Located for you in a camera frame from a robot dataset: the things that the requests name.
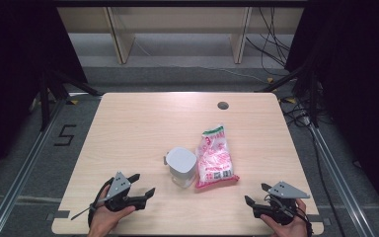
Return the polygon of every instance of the round hole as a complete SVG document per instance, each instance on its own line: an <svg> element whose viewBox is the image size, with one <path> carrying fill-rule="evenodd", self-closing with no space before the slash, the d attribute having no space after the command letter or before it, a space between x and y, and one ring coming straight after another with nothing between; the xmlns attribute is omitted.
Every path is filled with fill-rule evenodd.
<svg viewBox="0 0 379 237"><path fill-rule="evenodd" d="M227 110L229 109L229 104L227 104L226 102L219 102L217 104L217 107L220 109L220 110Z"/></svg>

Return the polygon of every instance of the table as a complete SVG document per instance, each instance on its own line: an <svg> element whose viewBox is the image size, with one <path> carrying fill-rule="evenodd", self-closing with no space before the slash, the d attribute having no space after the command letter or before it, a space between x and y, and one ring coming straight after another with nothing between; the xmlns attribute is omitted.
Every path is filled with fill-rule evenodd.
<svg viewBox="0 0 379 237"><path fill-rule="evenodd" d="M218 108L226 102L227 110ZM238 182L197 190L171 180L164 156L176 146L194 151L201 134L217 124L225 134ZM266 192L261 183L279 181L306 192L307 213L318 215L279 104L271 93L107 93L103 96L59 207L68 218L55 218L57 234L84 234L88 207L115 172L140 174L130 196L156 188L146 209L120 221L119 235L263 235L270 229L255 219L244 196L257 203ZM321 234L322 222L313 222Z"/></svg>

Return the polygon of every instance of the wire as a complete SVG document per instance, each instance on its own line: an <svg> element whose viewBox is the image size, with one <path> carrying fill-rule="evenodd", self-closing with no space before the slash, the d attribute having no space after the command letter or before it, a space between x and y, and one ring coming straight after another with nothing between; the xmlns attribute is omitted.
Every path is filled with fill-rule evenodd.
<svg viewBox="0 0 379 237"><path fill-rule="evenodd" d="M269 72L268 70L266 70L266 68L264 67L264 54L267 55L268 57L270 57L271 59L273 59L274 61L276 61L279 65L281 65L282 67L285 67L285 62L287 60L287 57L285 55L285 53L283 52L283 49L286 50L286 51L289 51L289 47L287 45L285 45L284 43L282 43L275 35L275 26L274 26L274 23L273 23L273 19L274 19L274 14L275 14L275 9L274 8L271 8L271 18L270 18L270 24L268 24L264 14L263 14L263 11L261 8L260 9L260 13L261 13L261 16L265 22L265 25L266 25L266 28L268 30L268 33L267 33L267 36L264 37L263 35L260 34L260 36L262 38L265 39L265 43L264 43L264 46L263 48L259 48L257 47L256 45L254 45L248 38L248 42L251 43L251 45L254 46L254 48L258 51L261 52L261 66L262 68L268 73L268 74L271 74L271 75L276 75L276 76L286 76L286 75L280 75L280 74L276 74L276 73L272 73L272 72ZM277 56L274 56L274 55L271 55L270 53L266 52L265 51L265 47L266 47L266 44L267 43L272 43L275 45L275 48L276 48L276 52L278 54L278 57Z"/></svg>
<svg viewBox="0 0 379 237"><path fill-rule="evenodd" d="M310 134L311 134L311 136L312 136L312 142L313 142L313 147L314 147L314 150L315 150L316 163L317 163L317 165L318 165L318 172L319 172L320 181L321 181L321 183L322 183L322 187L323 187L323 189L324 189L324 191L325 191L325 194L326 194L326 196L327 196L327 198L328 198L329 205L331 206L332 212L334 213L335 220L336 220L336 222L337 222L337 224L338 224L338 227L339 227L339 229L340 229L340 232L341 232L341 236L344 237L345 234L344 234L344 231L343 231L343 227L342 227L342 225L341 225L341 222L340 222L340 218L338 217L338 213L337 213L337 211L336 211L336 209L335 209L335 207L334 207L334 204L333 204L333 202L332 202L332 198L331 198L331 196L330 196L330 194L329 194L329 192L328 192L328 188L327 188L326 183L325 183L325 180L324 180L324 178L323 178L322 165L321 165L321 162L320 162L320 155L319 155L319 148L318 148L318 145L317 145L317 139L316 139L316 137L315 137L313 131L312 131L311 128L310 128L310 125L311 125L310 120L308 119L308 122L306 123L306 122L303 122L303 121L301 121L301 120L299 119L299 118L306 118L306 117L308 117L308 114L307 114L307 111L306 111L305 109L302 109L302 108L300 107L300 105L302 104L302 103L301 103L301 100L299 100L299 99L297 99L297 100L299 101L299 103L294 107L293 111L291 111L291 112L289 112L289 113L285 112L284 110L282 110L282 111L283 111L283 113L284 113L285 115L288 115L289 117L291 117L292 120L294 120L294 123L296 123L296 124L299 123L299 124L300 124L299 127L306 127L306 128L309 130L309 132L310 132ZM301 112L301 113L300 113L300 116L297 116L297 117L296 117L295 115L291 115L291 114L294 114L294 112Z"/></svg>
<svg viewBox="0 0 379 237"><path fill-rule="evenodd" d="M282 102L286 99L293 99L293 97L291 96L283 97L283 98L280 98L279 100ZM308 111L307 109L300 108L300 105L309 103L309 100L301 100L299 98L295 98L295 99L299 103L290 112L286 112L283 108L281 108L282 114L286 117L291 118L291 120L287 122L287 125L292 125L293 123L295 123L295 125L298 127L308 126L310 122L308 122L308 124L304 124L304 122L301 120L309 116ZM327 110L319 109L319 108L316 110L317 110L318 121L323 122L325 124L334 124L334 121L332 120L332 118L327 118L327 115L328 115Z"/></svg>
<svg viewBox="0 0 379 237"><path fill-rule="evenodd" d="M137 39L134 40L134 43L148 56L152 56L152 54L150 54L149 52L146 51L146 49L144 49L140 43L138 43ZM159 64L157 62L154 62L156 65L158 66L161 66L161 67L179 67L179 68L183 68L182 66L179 66L179 65L174 65L174 64L169 64L169 65L162 65L162 64ZM264 79L261 79L261 78L258 78L256 76L252 76L252 75L246 75L246 74L241 74L241 73L236 73L236 72L233 72L233 71L230 71L229 69L224 69L224 68L218 68L218 67L203 67L203 66L195 66L195 68L202 68L202 69L207 69L207 70L217 70L217 71L224 71L224 72L227 72L227 73L230 73L230 74L233 74L233 75L236 75L236 76L241 76L241 77L249 77L249 78L254 78L256 80L258 80L259 82L261 83L264 83L264 84L267 84L269 85L269 82L267 82L266 80Z"/></svg>
<svg viewBox="0 0 379 237"><path fill-rule="evenodd" d="M264 200L269 202L269 203L271 201L274 201L275 203L277 203L279 206L279 210L283 211L286 215L288 215L288 213L290 213L292 217L294 217L294 216L299 217L301 220L303 220L306 223L307 236L308 237L312 236L312 234L313 234L312 223L310 223L309 217L307 216L306 212L304 212L304 210L302 210L298 206L296 206L295 211L292 210L291 208L287 208L284 204L282 204L282 202L277 197L274 197L272 195L265 196ZM300 212L302 212L304 214L304 216L299 214L297 210L300 210Z"/></svg>

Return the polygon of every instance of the wrist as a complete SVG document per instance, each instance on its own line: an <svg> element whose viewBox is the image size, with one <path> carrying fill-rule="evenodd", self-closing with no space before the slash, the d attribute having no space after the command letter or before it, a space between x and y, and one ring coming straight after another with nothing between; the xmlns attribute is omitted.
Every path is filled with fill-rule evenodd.
<svg viewBox="0 0 379 237"><path fill-rule="evenodd" d="M104 237L106 236L106 233L104 231L96 230L95 228L91 228L88 232L87 237Z"/></svg>

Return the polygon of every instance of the snack bag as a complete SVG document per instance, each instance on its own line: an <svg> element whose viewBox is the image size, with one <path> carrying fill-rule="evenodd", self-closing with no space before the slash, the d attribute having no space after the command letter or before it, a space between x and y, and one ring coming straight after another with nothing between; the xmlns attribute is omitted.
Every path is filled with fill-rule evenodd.
<svg viewBox="0 0 379 237"><path fill-rule="evenodd" d="M197 189L220 181L239 180L239 177L233 173L223 125L219 124L202 134L195 155L199 174L199 180L195 184Z"/></svg>

